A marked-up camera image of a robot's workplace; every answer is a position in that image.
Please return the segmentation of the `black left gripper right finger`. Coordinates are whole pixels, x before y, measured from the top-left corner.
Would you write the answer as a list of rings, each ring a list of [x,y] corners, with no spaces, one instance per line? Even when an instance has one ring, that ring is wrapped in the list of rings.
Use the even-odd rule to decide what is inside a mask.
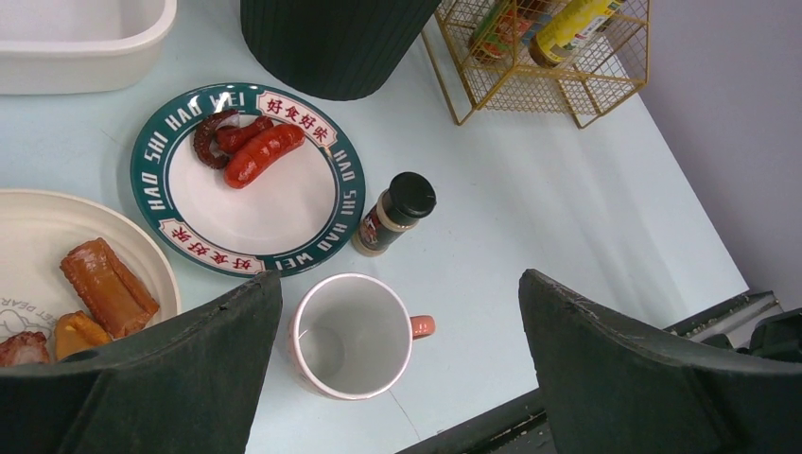
[[[540,271],[518,300],[560,453],[797,453],[801,366],[693,340]]]

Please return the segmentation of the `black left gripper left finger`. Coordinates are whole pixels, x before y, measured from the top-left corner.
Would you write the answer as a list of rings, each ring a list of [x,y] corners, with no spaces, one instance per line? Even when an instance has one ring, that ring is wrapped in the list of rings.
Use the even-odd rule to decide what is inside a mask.
[[[264,271],[217,299],[52,364],[1,371],[5,453],[241,453],[282,314]]]

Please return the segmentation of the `green rimmed white plate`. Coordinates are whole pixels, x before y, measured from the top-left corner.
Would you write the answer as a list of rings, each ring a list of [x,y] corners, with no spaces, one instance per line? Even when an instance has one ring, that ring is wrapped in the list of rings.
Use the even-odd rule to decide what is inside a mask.
[[[233,188],[193,147],[201,122],[227,110],[233,127],[266,116],[298,126],[305,140]],[[140,130],[130,171],[139,210],[166,245],[237,277],[320,265],[347,244],[366,201],[361,162],[340,126],[313,104],[255,83],[206,85],[169,100]]]

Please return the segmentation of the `cream round plate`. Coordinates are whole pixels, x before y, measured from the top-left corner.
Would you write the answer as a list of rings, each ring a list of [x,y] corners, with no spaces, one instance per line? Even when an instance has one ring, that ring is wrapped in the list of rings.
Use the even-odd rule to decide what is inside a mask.
[[[150,325],[183,313],[173,269],[154,240],[114,210],[67,194],[1,192],[1,339],[40,332],[56,356],[58,319],[85,305],[60,264],[78,245],[104,239],[159,304]]]

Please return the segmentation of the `black cap small bottle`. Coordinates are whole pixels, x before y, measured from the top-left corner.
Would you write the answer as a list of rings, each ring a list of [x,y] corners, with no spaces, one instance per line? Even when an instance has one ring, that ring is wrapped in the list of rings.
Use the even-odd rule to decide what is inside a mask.
[[[363,255],[381,255],[420,219],[429,216],[436,203],[435,190],[424,176],[411,171],[399,173],[360,221],[352,244]]]

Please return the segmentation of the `yellow label small bottle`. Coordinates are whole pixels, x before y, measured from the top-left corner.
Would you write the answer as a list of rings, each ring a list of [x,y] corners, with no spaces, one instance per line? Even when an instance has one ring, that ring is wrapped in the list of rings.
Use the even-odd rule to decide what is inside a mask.
[[[623,6],[619,0],[574,0],[535,33],[529,44],[532,60],[554,68],[571,56]]]

